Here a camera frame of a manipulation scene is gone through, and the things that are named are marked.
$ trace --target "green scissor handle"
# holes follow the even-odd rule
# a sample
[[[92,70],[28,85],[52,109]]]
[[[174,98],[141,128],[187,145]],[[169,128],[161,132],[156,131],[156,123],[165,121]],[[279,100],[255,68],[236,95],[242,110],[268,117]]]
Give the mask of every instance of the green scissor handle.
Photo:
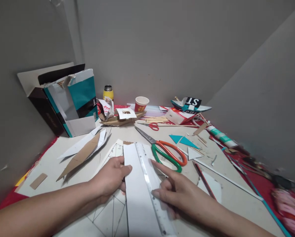
[[[161,163],[161,164],[162,164],[162,162],[159,160],[159,158],[158,158],[158,156],[157,156],[156,151],[157,151],[161,156],[165,157],[166,159],[168,159],[171,163],[173,163],[173,164],[176,166],[176,168],[177,168],[176,172],[181,173],[181,170],[182,170],[182,169],[181,169],[180,164],[178,164],[178,162],[175,161],[173,158],[171,158],[169,155],[167,155],[166,153],[164,153],[164,152],[162,152],[160,149],[158,149],[158,147],[157,147],[155,144],[152,144],[152,152],[153,152],[153,155],[154,155],[154,157],[155,157],[155,160],[156,160],[158,163]]]

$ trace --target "table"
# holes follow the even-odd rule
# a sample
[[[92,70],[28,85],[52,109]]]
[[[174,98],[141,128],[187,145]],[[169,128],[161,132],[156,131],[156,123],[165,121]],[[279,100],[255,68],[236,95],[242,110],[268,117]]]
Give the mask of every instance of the table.
[[[143,126],[137,124],[136,126],[141,128],[148,135],[152,136],[156,140],[163,140],[166,142],[174,143],[169,135],[186,135],[186,133],[192,135],[195,131],[195,128],[191,127],[160,127],[159,131],[153,131],[147,126]],[[85,182],[91,179],[94,175],[94,172],[98,168],[101,158],[105,157],[109,152],[111,146],[118,140],[121,139],[123,141],[129,142],[140,142],[143,144],[149,144],[147,140],[145,140],[134,128],[132,124],[126,124],[122,127],[112,127],[111,128],[111,137],[108,140],[107,144],[103,149],[90,161],[87,165],[85,165],[81,170],[79,170],[67,183],[63,183],[63,180],[59,180],[56,182],[59,175],[62,173],[70,159],[66,159],[61,162],[61,160],[57,160],[57,158],[66,151],[69,147],[74,145],[80,139],[84,137],[78,136],[74,138],[65,138],[59,137],[59,139],[55,142],[55,144],[44,154],[38,165],[32,170],[30,175],[27,177],[18,193],[32,197],[38,194],[42,194],[45,192],[50,192],[54,190],[58,190],[63,187],[67,187],[73,184],[77,184],[80,182]],[[233,165],[229,162],[229,160],[225,157],[224,153],[217,146],[217,144],[209,139],[209,134],[206,130],[201,132],[201,137],[203,137],[207,141],[208,148],[207,155],[209,157],[204,157],[201,160],[210,165],[211,161],[217,155],[217,158],[214,163],[214,169],[218,172],[224,174],[228,178],[232,179],[236,183],[241,186],[252,190],[248,184],[243,180],[237,170],[233,167]],[[197,140],[195,137],[188,137],[191,141],[193,141],[196,145],[200,145],[204,148],[202,143]],[[178,144],[178,147],[187,151],[187,146],[183,144]],[[222,186],[222,205],[227,209],[247,218],[248,220],[254,222],[265,230],[269,231],[275,236],[284,236],[280,228],[277,226],[276,222],[273,220],[265,206],[261,201],[254,198],[250,194],[231,184],[227,180],[218,176],[211,170],[201,166],[203,170],[214,177]],[[29,185],[41,174],[45,173],[48,177],[40,184],[40,186],[33,190]],[[197,184],[198,182],[198,174],[192,164],[191,161],[183,167],[182,174],[188,177],[193,183]],[[84,221],[84,218],[79,219],[77,222],[84,225],[83,233],[76,233],[76,229],[74,229],[75,223],[71,224],[70,231],[71,234],[69,236],[96,236],[95,235],[95,226],[87,224]],[[176,220],[175,226],[177,228],[178,235],[177,236],[211,236],[208,232],[201,229],[198,226],[195,226],[186,220]]]

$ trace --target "paper cup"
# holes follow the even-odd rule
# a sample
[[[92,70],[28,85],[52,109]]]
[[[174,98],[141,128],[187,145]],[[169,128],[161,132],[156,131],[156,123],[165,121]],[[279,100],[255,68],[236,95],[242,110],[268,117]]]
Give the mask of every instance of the paper cup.
[[[148,102],[150,102],[150,100],[146,97],[143,97],[143,96],[136,97],[134,111],[135,112],[144,111]]]

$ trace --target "scissors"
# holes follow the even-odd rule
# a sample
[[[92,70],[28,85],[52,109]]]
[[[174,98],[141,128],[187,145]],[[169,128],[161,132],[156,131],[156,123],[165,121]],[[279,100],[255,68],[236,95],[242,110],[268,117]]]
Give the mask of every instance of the scissors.
[[[177,168],[176,172],[181,173],[181,170],[182,170],[181,167],[182,166],[185,166],[187,164],[187,158],[186,158],[185,154],[181,150],[178,149],[178,147],[174,146],[173,144],[164,142],[164,141],[156,141],[155,139],[153,139],[152,137],[150,137],[149,135],[147,135],[145,132],[143,132],[141,129],[139,129],[137,127],[135,127],[135,129],[143,137],[145,137],[146,140],[148,140],[152,144],[152,152],[153,152],[153,155],[155,157],[155,160],[158,163],[161,163],[162,164],[162,162],[159,160],[156,152],[158,152],[161,156],[165,157],[171,163],[173,163],[176,166],[176,168]],[[160,149],[158,149],[156,145],[159,145],[167,154],[165,154]],[[178,154],[183,159],[183,161],[181,162],[179,159],[177,159],[165,146],[169,146],[169,147],[173,148],[175,151],[177,151]]]
[[[138,124],[142,124],[142,125],[145,125],[145,126],[149,126],[152,130],[154,131],[158,131],[160,128],[158,127],[158,124],[157,123],[138,123]]]

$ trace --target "teal paper triangle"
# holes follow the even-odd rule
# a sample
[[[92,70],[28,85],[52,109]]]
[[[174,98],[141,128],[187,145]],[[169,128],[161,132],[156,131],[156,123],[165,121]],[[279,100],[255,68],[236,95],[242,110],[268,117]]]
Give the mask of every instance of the teal paper triangle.
[[[175,144],[177,144],[179,140],[182,138],[182,136],[177,136],[177,135],[169,135],[169,136],[172,138]]]
[[[189,141],[187,138],[183,137],[181,140],[180,140],[180,143],[182,144],[185,144],[187,146],[191,146],[191,147],[194,147],[194,148],[197,148],[199,149],[195,144],[193,144],[191,141]]]

